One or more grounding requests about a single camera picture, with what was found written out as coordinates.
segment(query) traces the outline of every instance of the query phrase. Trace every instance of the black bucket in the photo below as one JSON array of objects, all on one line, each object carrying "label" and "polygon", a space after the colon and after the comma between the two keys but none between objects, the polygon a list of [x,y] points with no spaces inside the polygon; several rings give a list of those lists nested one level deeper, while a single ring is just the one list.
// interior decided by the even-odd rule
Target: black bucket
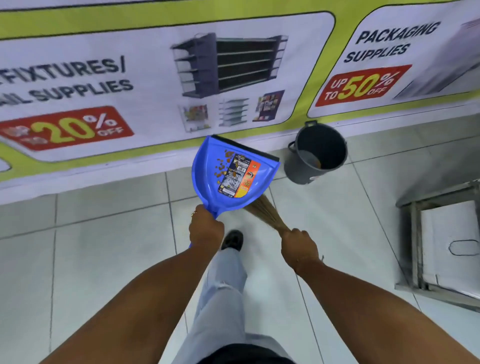
[{"label": "black bucket", "polygon": [[297,184],[308,184],[321,175],[340,168],[347,160],[347,142],[342,135],[317,120],[307,121],[294,142],[285,161],[285,174]]}]

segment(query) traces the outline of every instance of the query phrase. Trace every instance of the sticker on dustpan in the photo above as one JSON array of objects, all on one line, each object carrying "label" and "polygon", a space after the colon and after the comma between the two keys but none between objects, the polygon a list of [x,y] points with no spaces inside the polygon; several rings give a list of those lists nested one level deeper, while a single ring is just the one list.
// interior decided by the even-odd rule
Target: sticker on dustpan
[{"label": "sticker on dustpan", "polygon": [[252,186],[259,162],[235,154],[218,191],[228,197],[244,197]]}]

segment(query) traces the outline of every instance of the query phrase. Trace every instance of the jeans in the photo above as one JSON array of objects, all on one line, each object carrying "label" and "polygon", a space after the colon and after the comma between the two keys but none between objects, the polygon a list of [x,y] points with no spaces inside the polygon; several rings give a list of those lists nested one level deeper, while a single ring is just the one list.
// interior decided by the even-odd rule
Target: jeans
[{"label": "jeans", "polygon": [[243,288],[247,272],[237,250],[215,254],[198,301],[193,326],[172,364],[197,364],[229,344],[253,344],[282,357],[289,355],[270,336],[245,332]]}]

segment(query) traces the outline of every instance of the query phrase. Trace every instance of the number 20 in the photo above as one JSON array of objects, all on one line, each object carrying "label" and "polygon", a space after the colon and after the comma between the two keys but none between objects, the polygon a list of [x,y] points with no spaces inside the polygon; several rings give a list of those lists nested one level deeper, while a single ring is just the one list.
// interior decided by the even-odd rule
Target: number 20
[{"label": "number 20", "polygon": [[[71,124],[77,125],[80,129],[83,130],[84,134],[80,134],[78,131],[72,128]],[[50,122],[37,121],[32,124],[31,128],[36,133],[40,133],[44,129],[50,130],[51,131],[50,141],[56,144],[73,142],[75,141],[75,138],[91,139],[95,136],[95,132],[87,124],[85,124],[84,122],[78,119],[63,118],[63,119],[60,119],[59,125],[64,131],[66,131],[71,136],[61,136],[61,129]]]}]

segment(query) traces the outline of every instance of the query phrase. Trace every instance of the hand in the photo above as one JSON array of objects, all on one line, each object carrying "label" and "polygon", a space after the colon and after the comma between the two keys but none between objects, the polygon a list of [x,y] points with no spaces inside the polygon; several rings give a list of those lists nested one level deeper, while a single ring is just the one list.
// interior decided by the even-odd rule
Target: hand
[{"label": "hand", "polygon": [[282,255],[295,273],[305,260],[320,260],[317,244],[306,231],[298,229],[282,233]]},{"label": "hand", "polygon": [[225,234],[223,222],[215,220],[203,205],[195,208],[188,230],[192,246],[203,246],[213,252],[218,250]]}]

